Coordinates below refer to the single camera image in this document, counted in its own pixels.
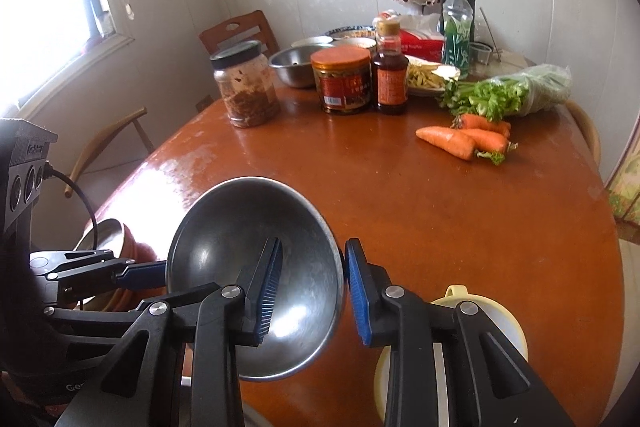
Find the cream enamel bowl with handle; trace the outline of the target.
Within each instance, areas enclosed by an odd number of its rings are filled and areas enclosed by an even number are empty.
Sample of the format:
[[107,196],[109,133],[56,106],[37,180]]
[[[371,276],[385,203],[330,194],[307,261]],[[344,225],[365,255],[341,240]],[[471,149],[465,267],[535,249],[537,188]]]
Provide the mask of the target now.
[[[480,307],[493,321],[503,335],[508,338],[512,345],[518,349],[521,356],[528,360],[528,344],[520,323],[514,315],[501,303],[481,295],[471,294],[464,285],[450,285],[445,295],[432,301],[432,305],[454,308],[463,301],[472,301]],[[438,405],[444,407],[448,399],[448,392],[445,390],[446,373],[444,367],[444,352],[442,345],[437,343],[434,347],[434,361],[436,367],[436,384],[438,393]],[[374,401],[378,416],[385,421],[388,380],[390,379],[390,347],[382,350],[374,374]]]

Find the orange plastic plate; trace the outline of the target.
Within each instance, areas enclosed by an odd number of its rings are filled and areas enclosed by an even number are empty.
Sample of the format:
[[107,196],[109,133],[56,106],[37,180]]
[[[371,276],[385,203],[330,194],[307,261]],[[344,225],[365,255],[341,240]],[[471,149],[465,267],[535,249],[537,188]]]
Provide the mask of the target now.
[[[134,261],[152,262],[157,260],[156,254],[154,254],[154,251],[152,251],[152,248],[149,245],[138,243],[134,239],[134,236],[132,236],[132,239],[134,240],[134,257],[132,258],[134,259]],[[132,296],[129,299],[129,303],[125,311],[134,309],[140,303],[141,300],[149,297],[163,295],[165,291],[166,291],[165,286],[160,286],[157,288],[141,289],[141,291],[132,291]]]

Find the clear jar black lid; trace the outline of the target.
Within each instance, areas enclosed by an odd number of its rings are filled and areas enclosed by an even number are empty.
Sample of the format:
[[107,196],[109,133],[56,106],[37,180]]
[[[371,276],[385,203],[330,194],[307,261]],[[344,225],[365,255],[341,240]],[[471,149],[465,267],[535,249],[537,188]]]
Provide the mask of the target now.
[[280,110],[271,69],[262,43],[246,40],[209,57],[214,79],[237,128],[256,127],[270,121]]

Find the hello kitty sliding door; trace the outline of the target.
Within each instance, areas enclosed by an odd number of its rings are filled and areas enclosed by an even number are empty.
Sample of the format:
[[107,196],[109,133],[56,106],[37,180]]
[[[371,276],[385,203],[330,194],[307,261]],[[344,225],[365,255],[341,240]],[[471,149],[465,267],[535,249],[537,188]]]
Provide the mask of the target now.
[[636,122],[625,153],[606,186],[608,202],[617,221],[639,226],[639,188],[640,143],[639,123]]

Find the carrot front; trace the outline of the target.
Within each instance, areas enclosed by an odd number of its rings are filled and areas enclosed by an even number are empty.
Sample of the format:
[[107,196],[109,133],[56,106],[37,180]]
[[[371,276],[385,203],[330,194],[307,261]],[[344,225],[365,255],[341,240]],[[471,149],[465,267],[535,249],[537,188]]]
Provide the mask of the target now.
[[430,126],[416,130],[416,136],[462,160],[471,160],[475,153],[474,141],[458,130]]

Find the carrot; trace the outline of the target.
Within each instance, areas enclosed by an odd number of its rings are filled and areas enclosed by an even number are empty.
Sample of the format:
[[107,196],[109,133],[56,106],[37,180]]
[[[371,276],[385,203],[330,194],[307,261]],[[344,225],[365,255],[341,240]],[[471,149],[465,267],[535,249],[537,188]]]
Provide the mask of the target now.
[[518,143],[511,141],[511,125],[503,120],[462,114],[454,118],[452,127],[474,141],[477,157],[489,159],[495,165],[500,165],[506,155],[518,148]]
[[458,130],[430,126],[416,130],[416,136],[462,160],[471,160],[475,153],[474,141]]

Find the brown wooden slat chair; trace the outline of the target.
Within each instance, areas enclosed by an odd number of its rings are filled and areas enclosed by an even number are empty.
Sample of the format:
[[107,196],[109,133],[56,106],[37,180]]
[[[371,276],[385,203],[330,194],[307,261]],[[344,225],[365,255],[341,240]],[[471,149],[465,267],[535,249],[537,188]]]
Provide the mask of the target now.
[[266,57],[280,51],[276,36],[261,10],[224,20],[202,31],[198,38],[209,54],[215,54],[248,40],[258,40],[262,44],[262,53]]

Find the steel basin on table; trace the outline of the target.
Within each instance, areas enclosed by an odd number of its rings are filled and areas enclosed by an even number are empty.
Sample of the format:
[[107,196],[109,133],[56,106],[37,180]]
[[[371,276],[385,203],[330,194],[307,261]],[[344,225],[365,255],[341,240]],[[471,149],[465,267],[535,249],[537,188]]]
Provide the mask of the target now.
[[323,49],[322,44],[293,46],[273,54],[269,66],[288,87],[306,89],[314,85],[314,70],[311,55]]

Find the right side wooden chair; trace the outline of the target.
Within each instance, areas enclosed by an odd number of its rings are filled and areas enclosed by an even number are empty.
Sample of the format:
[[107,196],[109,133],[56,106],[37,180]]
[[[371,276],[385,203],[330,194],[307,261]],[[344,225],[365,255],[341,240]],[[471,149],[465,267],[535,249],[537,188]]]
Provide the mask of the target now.
[[597,166],[600,166],[602,147],[600,134],[596,125],[586,113],[585,109],[575,101],[567,100],[565,102],[565,106],[570,112],[570,115],[574,118],[574,121],[576,122],[577,127],[588,146],[588,150],[592,155],[594,163]]

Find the red chili sauce jar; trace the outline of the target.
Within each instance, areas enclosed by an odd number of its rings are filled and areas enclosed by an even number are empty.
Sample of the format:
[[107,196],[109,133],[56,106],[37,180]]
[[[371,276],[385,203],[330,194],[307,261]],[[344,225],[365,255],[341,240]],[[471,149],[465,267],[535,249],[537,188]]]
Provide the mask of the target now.
[[310,56],[323,112],[348,115],[371,103],[371,55],[360,46],[328,46]]

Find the bag of green celery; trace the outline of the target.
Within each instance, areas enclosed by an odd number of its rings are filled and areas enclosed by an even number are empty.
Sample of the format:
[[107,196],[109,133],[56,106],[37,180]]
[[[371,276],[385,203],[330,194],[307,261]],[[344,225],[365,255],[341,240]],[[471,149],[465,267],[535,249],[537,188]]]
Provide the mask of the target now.
[[450,82],[438,103],[454,116],[471,114],[497,122],[565,103],[572,83],[568,68],[541,64],[480,81]]

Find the plate of yellow food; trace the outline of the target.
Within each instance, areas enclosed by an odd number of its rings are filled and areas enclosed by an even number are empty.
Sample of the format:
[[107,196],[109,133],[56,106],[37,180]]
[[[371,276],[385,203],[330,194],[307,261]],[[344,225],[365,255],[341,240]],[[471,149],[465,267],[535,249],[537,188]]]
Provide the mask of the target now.
[[408,92],[415,96],[439,96],[445,92],[447,84],[457,81],[460,70],[456,66],[423,60],[423,58],[407,56]]

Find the dark soy sauce bottle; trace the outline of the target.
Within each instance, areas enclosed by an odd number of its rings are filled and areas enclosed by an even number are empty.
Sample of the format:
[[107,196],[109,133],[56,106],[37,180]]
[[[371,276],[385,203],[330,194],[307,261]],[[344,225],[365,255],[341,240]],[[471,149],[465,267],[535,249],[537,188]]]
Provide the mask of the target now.
[[408,58],[401,51],[398,20],[376,23],[376,54],[372,60],[374,105],[387,115],[405,113],[408,105]]

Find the red tissue box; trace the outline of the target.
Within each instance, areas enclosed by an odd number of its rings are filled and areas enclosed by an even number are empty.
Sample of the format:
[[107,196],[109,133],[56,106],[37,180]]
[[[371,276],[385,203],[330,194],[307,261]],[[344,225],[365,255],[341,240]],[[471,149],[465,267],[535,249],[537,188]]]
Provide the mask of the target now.
[[445,38],[438,30],[439,15],[401,15],[400,47],[408,56],[439,63]]

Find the clear plastic bottle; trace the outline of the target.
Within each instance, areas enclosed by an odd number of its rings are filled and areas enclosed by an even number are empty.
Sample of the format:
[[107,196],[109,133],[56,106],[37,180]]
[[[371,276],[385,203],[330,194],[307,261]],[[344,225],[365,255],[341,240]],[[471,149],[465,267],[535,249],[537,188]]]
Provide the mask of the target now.
[[469,75],[473,18],[473,9],[468,0],[446,0],[442,5],[442,30],[445,37],[442,62],[456,66],[460,70],[460,80]]

